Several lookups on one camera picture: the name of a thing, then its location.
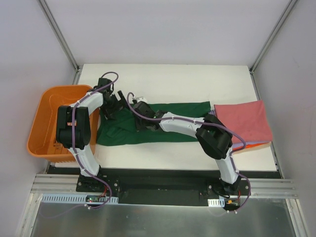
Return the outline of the dark green t shirt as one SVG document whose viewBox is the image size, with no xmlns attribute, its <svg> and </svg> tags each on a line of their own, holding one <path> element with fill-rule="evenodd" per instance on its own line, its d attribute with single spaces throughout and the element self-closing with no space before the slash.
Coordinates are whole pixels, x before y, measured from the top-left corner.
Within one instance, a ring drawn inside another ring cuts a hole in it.
<svg viewBox="0 0 316 237">
<path fill-rule="evenodd" d="M 199 118 L 211 111 L 210 102 L 151 104 L 154 111 L 163 110 L 176 115 Z M 100 126 L 97 131 L 96 143 L 102 146 L 136 145 L 158 142 L 195 142 L 196 139 L 175 132 L 137 131 L 135 119 L 129 109 L 114 113 L 114 119 L 106 119 L 100 112 Z"/>
</svg>

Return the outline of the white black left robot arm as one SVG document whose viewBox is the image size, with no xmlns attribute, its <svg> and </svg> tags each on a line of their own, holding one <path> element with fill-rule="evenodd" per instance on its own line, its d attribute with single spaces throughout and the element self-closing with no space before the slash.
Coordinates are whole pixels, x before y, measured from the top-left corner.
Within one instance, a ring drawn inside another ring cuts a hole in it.
<svg viewBox="0 0 316 237">
<path fill-rule="evenodd" d="M 87 186 L 93 192 L 101 191 L 105 181 L 98 176 L 100 165 L 90 147 L 90 115 L 100 109 L 105 119 L 114 120 L 115 113 L 127 107 L 123 93 L 114 94 L 115 82 L 102 76 L 82 98 L 68 106 L 59 106 L 57 110 L 56 141 L 75 157 L 80 174 L 89 177 Z"/>
</svg>

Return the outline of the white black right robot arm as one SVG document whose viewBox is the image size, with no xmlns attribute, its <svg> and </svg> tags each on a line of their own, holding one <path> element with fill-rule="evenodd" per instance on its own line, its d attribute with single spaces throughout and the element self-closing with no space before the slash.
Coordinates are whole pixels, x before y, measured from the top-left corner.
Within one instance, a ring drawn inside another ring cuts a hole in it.
<svg viewBox="0 0 316 237">
<path fill-rule="evenodd" d="M 220 171 L 218 194 L 229 196 L 240 189 L 241 177 L 232 158 L 232 132 L 217 119 L 207 114 L 201 118 L 179 116 L 167 111 L 154 111 L 146 102 L 133 101 L 131 106 L 136 124 L 151 131 L 173 132 L 196 139 L 203 151 L 215 159 Z"/>
</svg>

